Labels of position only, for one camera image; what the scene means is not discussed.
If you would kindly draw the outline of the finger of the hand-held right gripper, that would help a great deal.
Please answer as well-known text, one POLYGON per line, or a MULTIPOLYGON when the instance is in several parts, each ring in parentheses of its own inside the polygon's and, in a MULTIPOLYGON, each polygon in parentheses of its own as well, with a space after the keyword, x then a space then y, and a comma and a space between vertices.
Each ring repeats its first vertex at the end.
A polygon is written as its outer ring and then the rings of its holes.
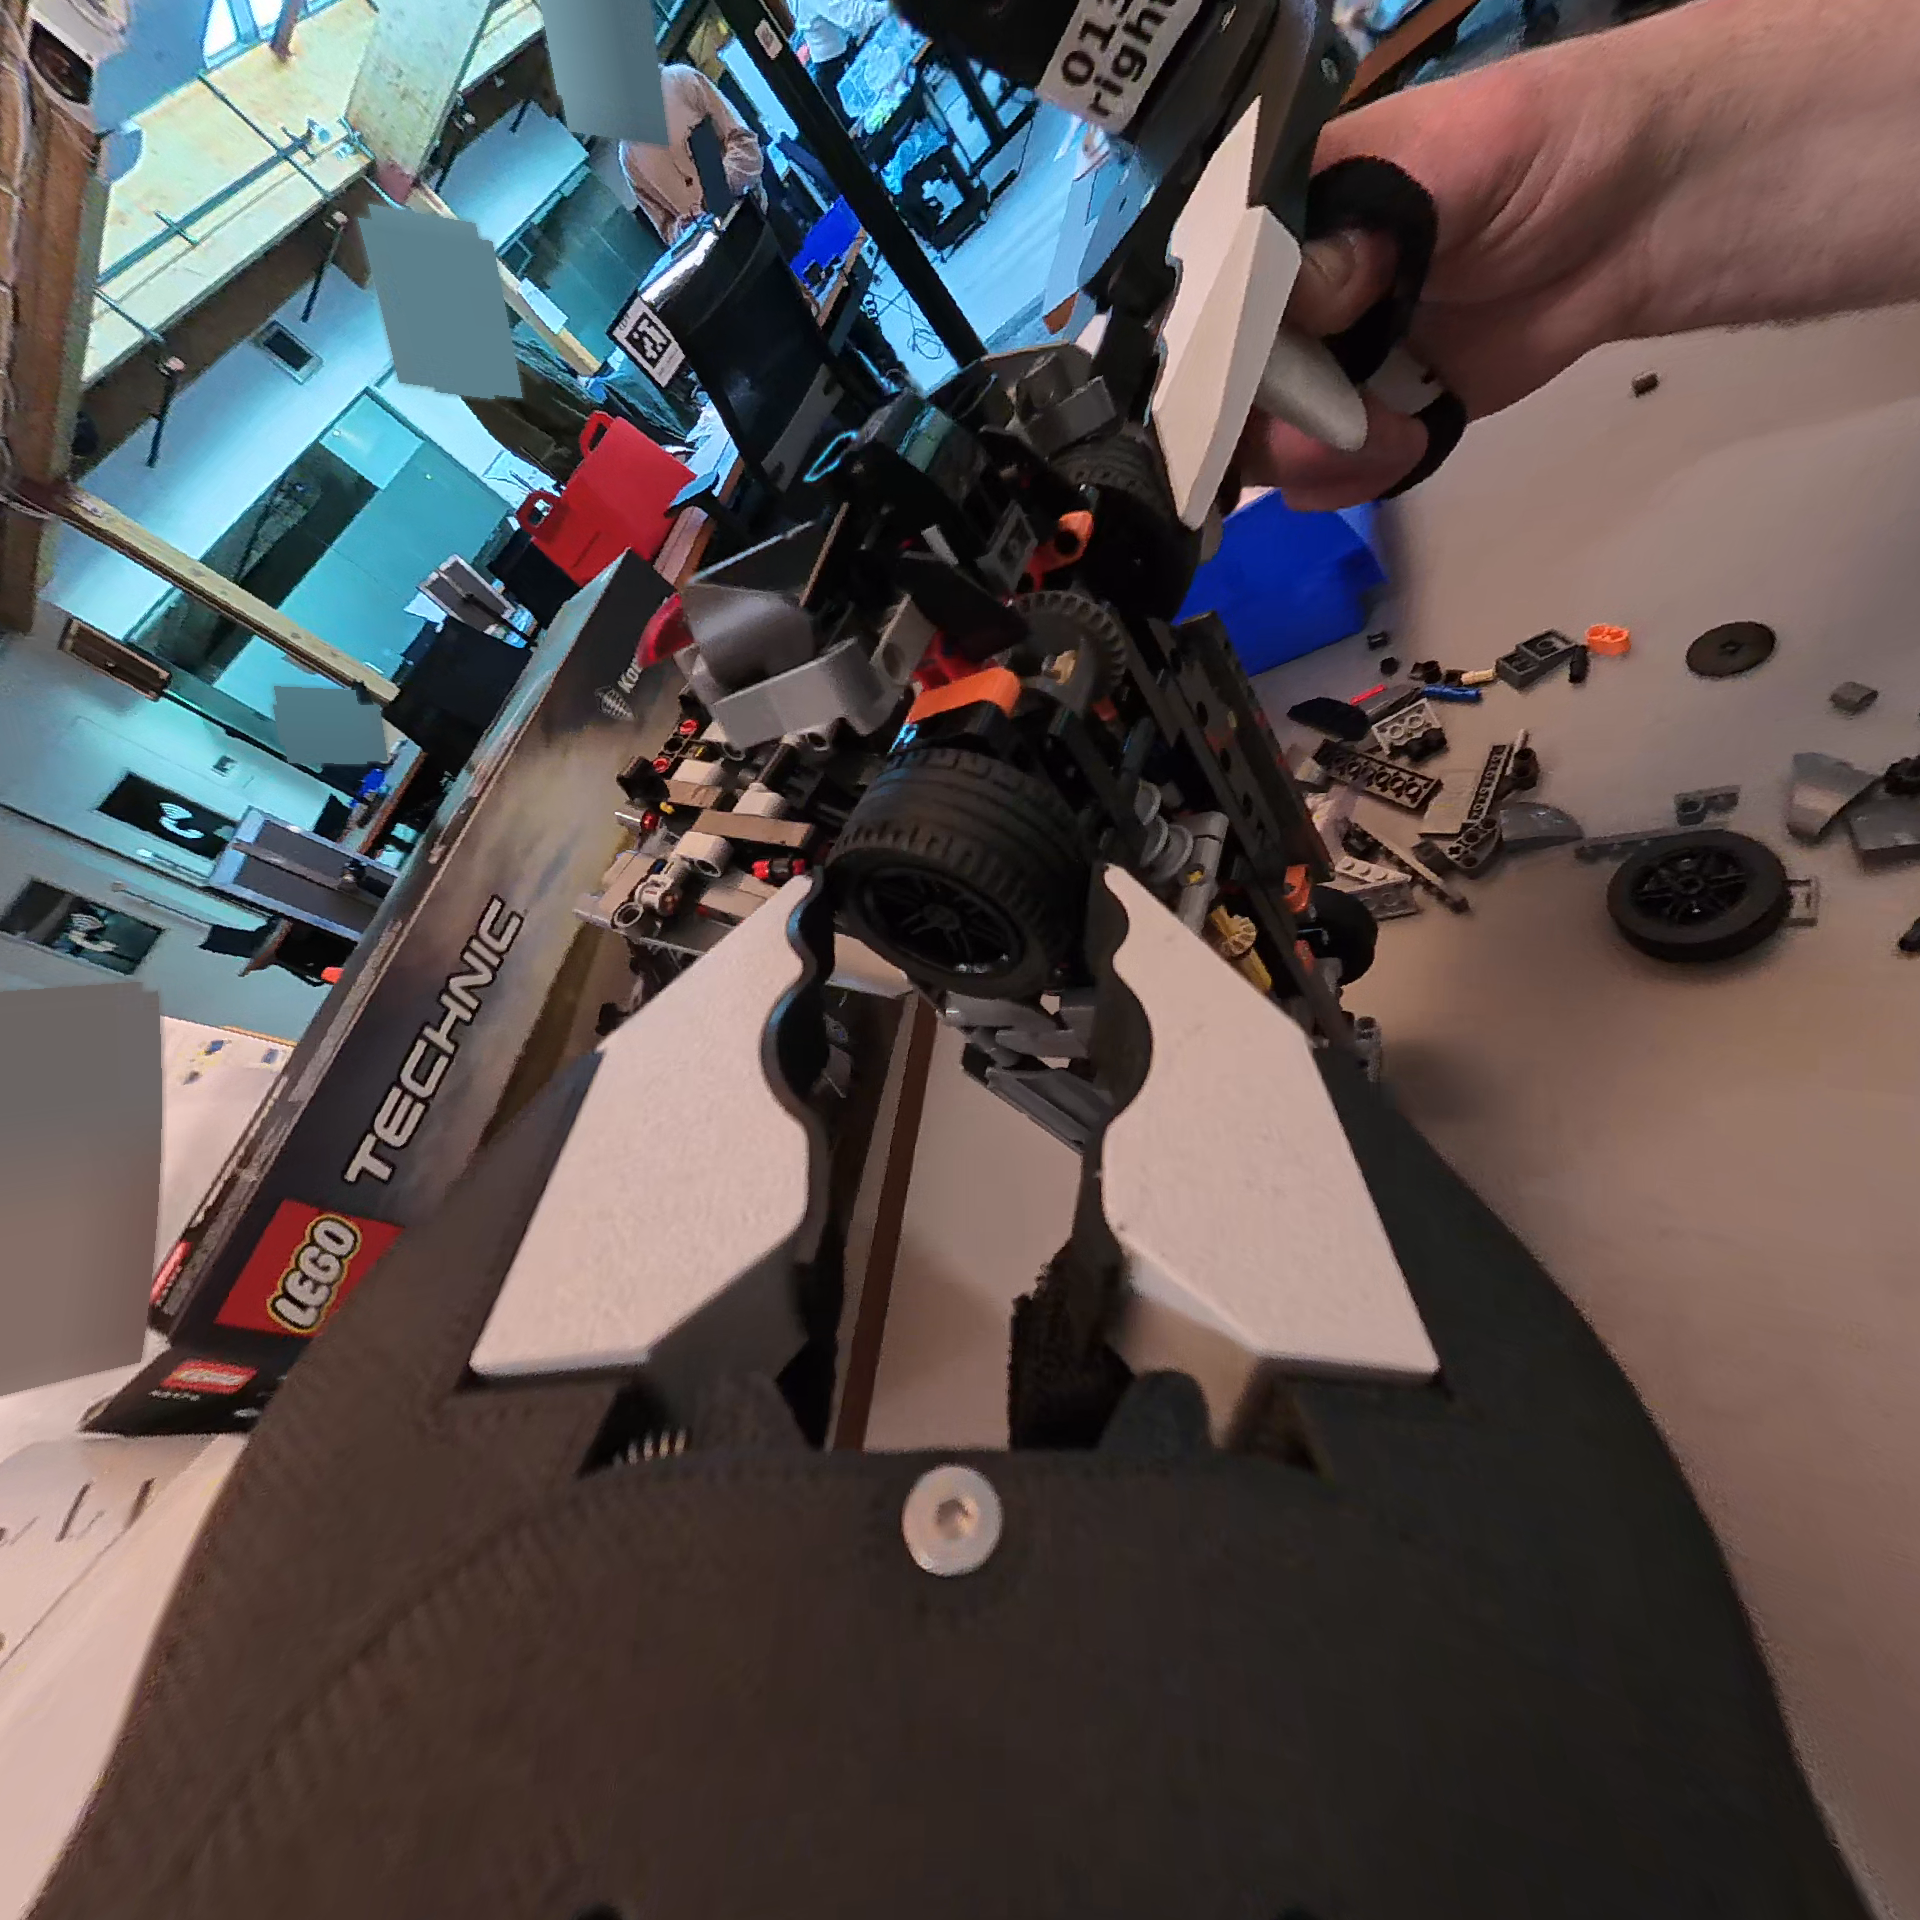
POLYGON ((1303 250, 1253 202, 1262 104, 1251 104, 1199 174, 1169 254, 1178 270, 1161 326, 1148 422, 1187 528, 1217 506, 1286 313, 1303 250))

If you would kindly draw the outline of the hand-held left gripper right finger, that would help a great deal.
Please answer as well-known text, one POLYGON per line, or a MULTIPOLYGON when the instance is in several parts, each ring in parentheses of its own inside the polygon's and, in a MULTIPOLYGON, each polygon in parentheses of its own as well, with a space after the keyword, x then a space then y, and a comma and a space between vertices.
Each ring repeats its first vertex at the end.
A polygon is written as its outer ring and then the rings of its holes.
POLYGON ((1085 936, 1095 1117, 1068 1242, 1014 1303, 1011 1446, 1093 1449, 1134 1403, 1303 1449, 1303 1386, 1439 1386, 1306 1032, 1118 866, 1085 936))

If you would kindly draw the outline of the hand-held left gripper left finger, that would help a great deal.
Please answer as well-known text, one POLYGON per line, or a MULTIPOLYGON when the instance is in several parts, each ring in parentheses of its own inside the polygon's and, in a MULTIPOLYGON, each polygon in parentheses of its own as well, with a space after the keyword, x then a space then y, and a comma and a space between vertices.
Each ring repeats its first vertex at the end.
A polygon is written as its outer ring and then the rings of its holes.
POLYGON ((818 1446, 837 1247, 826 880, 788 880, 587 1063, 469 1382, 628 1387, 654 1432, 818 1446))

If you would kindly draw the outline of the grey lego car chassis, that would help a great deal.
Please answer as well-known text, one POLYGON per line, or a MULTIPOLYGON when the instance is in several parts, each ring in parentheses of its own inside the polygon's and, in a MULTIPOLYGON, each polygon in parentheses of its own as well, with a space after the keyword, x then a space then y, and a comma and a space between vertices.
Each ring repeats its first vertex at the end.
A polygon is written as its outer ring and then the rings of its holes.
POLYGON ((1001 353, 822 449, 811 523, 695 575, 636 667, 741 750, 850 733, 878 767, 818 872, 987 1091, 1069 1149, 1095 1117, 1087 901, 1134 875, 1308 1041, 1379 1070, 1375 958, 1213 616, 1148 429, 1071 346, 1001 353))

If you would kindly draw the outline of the person's right forearm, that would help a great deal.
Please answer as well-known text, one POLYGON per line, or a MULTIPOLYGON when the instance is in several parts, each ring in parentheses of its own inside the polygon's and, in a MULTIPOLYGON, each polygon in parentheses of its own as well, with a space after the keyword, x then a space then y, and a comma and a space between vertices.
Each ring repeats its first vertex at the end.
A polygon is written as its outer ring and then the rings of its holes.
POLYGON ((1657 330, 1916 302, 1916 6, 1709 2, 1673 30, 1657 330))

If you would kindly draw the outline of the dark lego set box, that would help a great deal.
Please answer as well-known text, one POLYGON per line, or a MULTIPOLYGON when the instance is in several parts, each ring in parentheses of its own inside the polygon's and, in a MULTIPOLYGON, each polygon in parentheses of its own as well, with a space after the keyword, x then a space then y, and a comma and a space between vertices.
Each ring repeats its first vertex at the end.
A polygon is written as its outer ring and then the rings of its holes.
POLYGON ((463 1176, 537 1029, 575 904, 613 859, 620 778, 678 699, 636 655, 665 607, 625 559, 542 637, 343 982, 153 1287, 163 1352, 84 1430, 252 1424, 381 1258, 463 1176))

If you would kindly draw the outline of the scattered loose lego pieces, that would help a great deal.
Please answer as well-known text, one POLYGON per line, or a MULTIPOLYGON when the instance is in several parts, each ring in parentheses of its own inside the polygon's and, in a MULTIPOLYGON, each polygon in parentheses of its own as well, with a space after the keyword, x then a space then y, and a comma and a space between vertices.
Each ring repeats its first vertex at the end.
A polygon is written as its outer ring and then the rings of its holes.
MULTIPOLYGON (((1411 904, 1417 896, 1465 915, 1473 901, 1458 893, 1455 880, 1485 875, 1508 853, 1571 849, 1579 862, 1614 862, 1618 872, 1627 856, 1660 838, 1727 831, 1726 821, 1742 798, 1738 784, 1676 791, 1671 825, 1585 832, 1571 815, 1533 798, 1541 765, 1525 733, 1493 744, 1473 784, 1453 795, 1439 775, 1426 770, 1449 752, 1436 707, 1477 705, 1495 683, 1530 691, 1562 672, 1571 686, 1579 686, 1596 659, 1585 638, 1539 632, 1495 667, 1455 672, 1426 661, 1414 664, 1407 680, 1383 682, 1351 702, 1314 698, 1292 707, 1286 718, 1317 734, 1303 768, 1314 783, 1404 811, 1407 825, 1417 827, 1420 849, 1388 841, 1355 818, 1333 821, 1337 893, 1375 922, 1417 913, 1411 904)), ((1873 770, 1823 752, 1799 752, 1788 781, 1783 825, 1799 849, 1814 849, 1842 827, 1866 866, 1916 864, 1916 795, 1916 754, 1873 770)), ((1813 923, 1818 883, 1794 875, 1789 883, 1791 913, 1783 929, 1813 923)))

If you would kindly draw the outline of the loose black lego wheel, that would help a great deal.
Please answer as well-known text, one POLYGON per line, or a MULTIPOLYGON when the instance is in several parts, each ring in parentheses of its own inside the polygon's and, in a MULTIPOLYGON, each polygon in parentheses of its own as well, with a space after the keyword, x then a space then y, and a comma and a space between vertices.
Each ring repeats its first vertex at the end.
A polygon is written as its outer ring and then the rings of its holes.
POLYGON ((1676 832, 1627 856, 1606 885, 1617 933, 1667 966, 1730 962, 1789 920, 1791 883, 1763 841, 1730 831, 1676 832))

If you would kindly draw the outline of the person's right hand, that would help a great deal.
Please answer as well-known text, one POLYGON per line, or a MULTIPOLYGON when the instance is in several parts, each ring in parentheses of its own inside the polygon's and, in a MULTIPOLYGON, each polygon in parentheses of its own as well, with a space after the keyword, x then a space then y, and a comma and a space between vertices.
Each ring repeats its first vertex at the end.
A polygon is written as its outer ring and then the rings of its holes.
POLYGON ((1469 424, 1586 353, 1833 304, 1791 155, 1794 6, 1691 6, 1346 113, 1313 177, 1386 160, 1436 241, 1411 353, 1469 424))

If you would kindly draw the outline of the black vertical pole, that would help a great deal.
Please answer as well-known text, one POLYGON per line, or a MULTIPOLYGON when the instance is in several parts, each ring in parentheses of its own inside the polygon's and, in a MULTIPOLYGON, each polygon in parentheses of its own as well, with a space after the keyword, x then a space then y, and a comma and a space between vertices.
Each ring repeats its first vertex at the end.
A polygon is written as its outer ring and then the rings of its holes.
POLYGON ((826 167, 837 192, 852 206, 879 259, 899 277, 923 322, 955 366, 972 366, 983 358, 986 346, 963 307, 946 291, 922 243, 906 227, 883 181, 803 66, 788 37, 780 33, 770 7, 763 2, 718 2, 716 7, 785 113, 795 122, 803 142, 826 167))

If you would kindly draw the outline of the blue storage bin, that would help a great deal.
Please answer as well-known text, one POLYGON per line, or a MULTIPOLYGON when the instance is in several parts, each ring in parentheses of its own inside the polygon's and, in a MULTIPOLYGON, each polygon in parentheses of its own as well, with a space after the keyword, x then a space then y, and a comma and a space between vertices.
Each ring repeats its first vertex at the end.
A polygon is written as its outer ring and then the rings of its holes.
POLYGON ((1386 583, 1379 506, 1295 512, 1269 489, 1222 521, 1178 621, 1217 617, 1260 678, 1359 633, 1386 583))

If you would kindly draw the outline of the black office chair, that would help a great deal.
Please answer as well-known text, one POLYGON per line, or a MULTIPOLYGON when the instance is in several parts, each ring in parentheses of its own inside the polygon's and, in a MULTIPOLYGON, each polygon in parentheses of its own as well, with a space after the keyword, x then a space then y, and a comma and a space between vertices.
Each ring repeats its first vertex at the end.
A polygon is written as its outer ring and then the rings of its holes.
POLYGON ((772 491, 803 488, 818 450, 886 392, 829 334, 755 199, 705 218, 641 287, 721 414, 737 453, 772 491))

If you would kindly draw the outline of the black and white tag sign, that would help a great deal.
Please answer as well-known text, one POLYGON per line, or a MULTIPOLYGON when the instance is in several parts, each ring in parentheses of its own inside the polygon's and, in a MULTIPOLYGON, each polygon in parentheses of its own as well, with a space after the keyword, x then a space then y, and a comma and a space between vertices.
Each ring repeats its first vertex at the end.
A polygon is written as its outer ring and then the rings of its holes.
POLYGON ((671 327, 651 310, 645 294, 636 294, 607 326, 611 344, 660 390, 687 366, 687 353, 671 327))

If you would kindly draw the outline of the red tote bag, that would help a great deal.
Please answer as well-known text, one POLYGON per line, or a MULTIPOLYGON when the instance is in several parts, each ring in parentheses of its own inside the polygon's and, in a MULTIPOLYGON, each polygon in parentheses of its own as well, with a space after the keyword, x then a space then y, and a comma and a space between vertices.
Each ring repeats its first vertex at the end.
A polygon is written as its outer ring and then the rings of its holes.
POLYGON ((700 475, 634 424, 596 411, 580 433, 575 471, 561 491, 535 491, 515 521, 532 549, 586 589, 627 554, 655 561, 677 501, 700 475))

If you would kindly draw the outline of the open instruction booklet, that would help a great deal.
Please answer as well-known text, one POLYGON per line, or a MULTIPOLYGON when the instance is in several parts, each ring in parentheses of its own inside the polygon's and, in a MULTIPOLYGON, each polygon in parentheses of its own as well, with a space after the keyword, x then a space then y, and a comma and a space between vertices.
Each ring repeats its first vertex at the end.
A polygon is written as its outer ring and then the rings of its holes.
MULTIPOLYGON (((164 1269, 298 1045, 237 1027, 161 1022, 161 1193, 153 1264, 164 1269)), ((82 1422, 161 1354, 139 1326, 108 1354, 119 1366, 45 1366, 3 1399, 3 1659, 20 1665, 65 1595, 137 1527, 201 1442, 84 1437, 82 1422)))

